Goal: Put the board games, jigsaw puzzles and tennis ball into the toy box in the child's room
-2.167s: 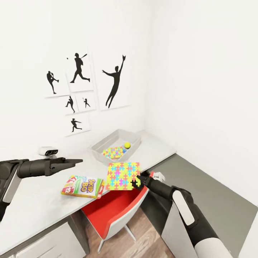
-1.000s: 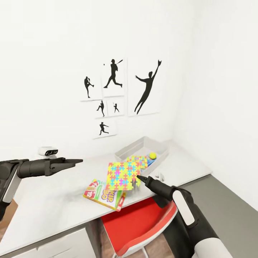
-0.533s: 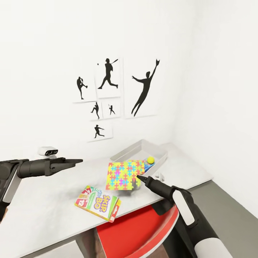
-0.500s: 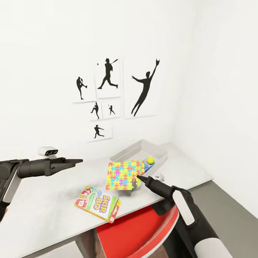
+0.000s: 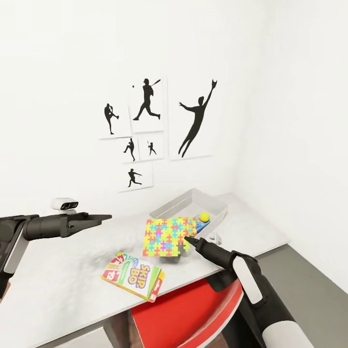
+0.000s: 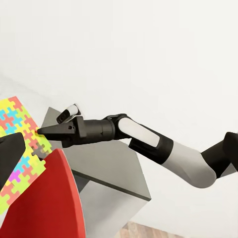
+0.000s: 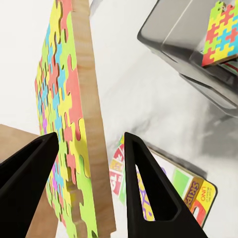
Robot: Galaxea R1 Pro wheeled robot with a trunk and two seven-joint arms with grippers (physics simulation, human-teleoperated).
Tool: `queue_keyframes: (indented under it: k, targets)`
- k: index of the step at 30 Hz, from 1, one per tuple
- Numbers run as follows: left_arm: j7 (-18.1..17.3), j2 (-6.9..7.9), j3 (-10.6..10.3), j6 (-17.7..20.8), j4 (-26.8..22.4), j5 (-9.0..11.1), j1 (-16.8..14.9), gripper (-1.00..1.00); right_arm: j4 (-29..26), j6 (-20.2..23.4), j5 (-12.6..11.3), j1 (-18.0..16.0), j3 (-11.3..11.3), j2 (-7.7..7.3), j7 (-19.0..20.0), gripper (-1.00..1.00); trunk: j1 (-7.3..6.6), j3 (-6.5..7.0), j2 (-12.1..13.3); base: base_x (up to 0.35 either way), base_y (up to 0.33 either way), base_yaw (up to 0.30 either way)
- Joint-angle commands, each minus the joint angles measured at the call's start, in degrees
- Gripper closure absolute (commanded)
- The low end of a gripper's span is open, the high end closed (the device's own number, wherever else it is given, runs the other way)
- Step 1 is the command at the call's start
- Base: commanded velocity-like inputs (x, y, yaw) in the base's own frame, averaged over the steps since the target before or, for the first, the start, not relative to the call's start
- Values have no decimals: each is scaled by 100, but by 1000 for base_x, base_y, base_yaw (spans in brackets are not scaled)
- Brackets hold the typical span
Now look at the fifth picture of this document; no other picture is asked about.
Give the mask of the board game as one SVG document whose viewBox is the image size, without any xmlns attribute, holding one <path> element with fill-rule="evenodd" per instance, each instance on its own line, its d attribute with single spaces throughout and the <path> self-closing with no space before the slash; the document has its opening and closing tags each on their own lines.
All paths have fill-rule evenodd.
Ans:
<svg viewBox="0 0 348 348">
<path fill-rule="evenodd" d="M 201 230 L 203 230 L 211 222 L 210 220 L 208 222 L 202 222 L 200 220 L 200 214 L 198 214 L 197 216 L 194 217 L 194 218 L 196 218 L 196 231 L 197 231 L 197 233 L 199 233 Z"/>
<path fill-rule="evenodd" d="M 121 251 L 101 273 L 101 279 L 152 303 L 157 298 L 164 276 L 165 272 L 159 266 Z M 155 291 L 158 281 L 159 287 Z"/>
</svg>

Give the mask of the tennis ball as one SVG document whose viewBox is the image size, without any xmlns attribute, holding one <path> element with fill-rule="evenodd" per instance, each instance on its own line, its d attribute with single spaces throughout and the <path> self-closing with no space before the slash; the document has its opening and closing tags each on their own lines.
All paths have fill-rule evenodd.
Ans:
<svg viewBox="0 0 348 348">
<path fill-rule="evenodd" d="M 209 216 L 208 213 L 203 212 L 203 213 L 200 214 L 200 220 L 201 220 L 202 222 L 208 222 L 209 219 L 210 219 L 210 216 Z"/>
</svg>

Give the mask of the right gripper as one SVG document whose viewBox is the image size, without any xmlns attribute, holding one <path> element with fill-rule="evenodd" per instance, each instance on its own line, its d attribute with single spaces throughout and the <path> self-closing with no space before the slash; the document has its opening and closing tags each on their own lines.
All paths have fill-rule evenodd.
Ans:
<svg viewBox="0 0 348 348">
<path fill-rule="evenodd" d="M 224 249 L 219 245 L 208 242 L 205 238 L 195 239 L 194 237 L 184 236 L 184 238 L 194 245 L 195 250 L 199 252 L 204 258 L 208 259 L 214 264 L 218 264 L 219 253 Z"/>
</svg>

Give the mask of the jigsaw puzzle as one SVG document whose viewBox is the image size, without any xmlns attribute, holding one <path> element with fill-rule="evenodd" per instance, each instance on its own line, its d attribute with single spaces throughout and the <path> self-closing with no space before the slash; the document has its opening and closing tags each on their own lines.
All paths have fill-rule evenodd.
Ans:
<svg viewBox="0 0 348 348">
<path fill-rule="evenodd" d="M 174 219 L 188 219 L 189 237 L 197 236 L 196 218 L 193 218 L 193 217 L 174 217 Z"/>
<path fill-rule="evenodd" d="M 178 257 L 178 243 L 188 252 L 184 236 L 189 236 L 188 219 L 147 219 L 143 257 Z"/>
</svg>

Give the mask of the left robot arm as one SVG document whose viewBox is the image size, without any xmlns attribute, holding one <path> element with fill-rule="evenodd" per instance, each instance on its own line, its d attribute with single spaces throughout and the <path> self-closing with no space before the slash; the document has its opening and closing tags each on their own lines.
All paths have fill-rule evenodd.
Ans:
<svg viewBox="0 0 348 348">
<path fill-rule="evenodd" d="M 58 210 L 56 215 L 0 217 L 0 300 L 31 240 L 70 237 L 76 232 L 102 225 L 103 221 L 112 218 L 112 215 L 77 213 L 74 208 L 78 203 L 72 198 L 54 198 L 50 208 Z"/>
</svg>

